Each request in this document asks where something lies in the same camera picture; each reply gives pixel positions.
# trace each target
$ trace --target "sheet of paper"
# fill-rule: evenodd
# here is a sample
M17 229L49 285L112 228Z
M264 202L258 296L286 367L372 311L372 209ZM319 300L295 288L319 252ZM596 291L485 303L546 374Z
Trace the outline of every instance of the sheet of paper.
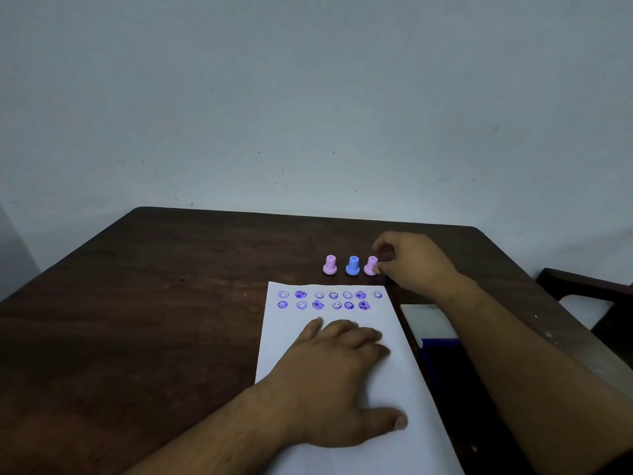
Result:
M407 413L409 425L359 447L292 447L268 473L463 474L385 287L269 282L255 381L273 369L303 327L316 317L322 317L324 325L349 319L382 332L382 343L391 349L391 355L367 381L368 406L400 408Z

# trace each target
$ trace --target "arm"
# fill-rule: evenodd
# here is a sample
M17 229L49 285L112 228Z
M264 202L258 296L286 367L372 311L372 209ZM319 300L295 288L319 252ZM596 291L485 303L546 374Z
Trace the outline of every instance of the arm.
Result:
M589 474L633 448L633 402L542 339L423 235L385 232L375 271L446 314L538 473Z
M358 391L389 354L382 334L312 320L263 380L150 455L129 475L258 473L299 443L349 447L407 426L394 408L359 409Z

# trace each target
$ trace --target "finger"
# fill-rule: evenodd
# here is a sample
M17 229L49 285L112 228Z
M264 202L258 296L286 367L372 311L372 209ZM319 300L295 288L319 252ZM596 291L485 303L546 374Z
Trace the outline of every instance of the finger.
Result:
M374 273L376 275L386 275L387 277L389 277L391 275L391 273L393 272L394 269L394 262L395 260L392 260L391 262L378 262L374 265Z
M386 253L391 251L394 248L397 248L398 240L399 240L398 232L384 232L381 234L378 239L374 242L372 249L379 253Z
M335 338L356 327L358 327L358 324L351 320L336 320L321 330L316 338Z
M369 372L376 364L391 353L391 350L380 343L365 343L359 349L365 370Z
M395 408L369 408L357 410L351 418L352 438L362 443L394 430L407 428L407 416Z
M297 340L294 341L293 345L301 343L302 341L312 340L318 333L321 325L323 325L323 319L321 317L310 320L297 337Z
M378 341L382 338L382 333L373 328L361 327L351 329L339 337L346 346L350 348L358 348L365 343Z

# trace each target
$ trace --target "right hand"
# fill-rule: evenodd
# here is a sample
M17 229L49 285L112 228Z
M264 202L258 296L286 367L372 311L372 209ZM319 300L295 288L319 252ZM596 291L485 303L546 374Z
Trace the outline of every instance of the right hand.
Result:
M396 252L391 262L377 263L374 273L382 273L402 288L432 300L461 277L446 254L426 235L384 232L373 248L378 253Z

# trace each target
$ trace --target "fingernail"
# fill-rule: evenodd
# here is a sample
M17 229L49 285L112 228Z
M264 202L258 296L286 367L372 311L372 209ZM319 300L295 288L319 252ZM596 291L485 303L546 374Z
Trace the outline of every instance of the fingernail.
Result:
M394 431L396 430L404 430L407 428L409 422L402 415L396 419L396 423L394 424Z

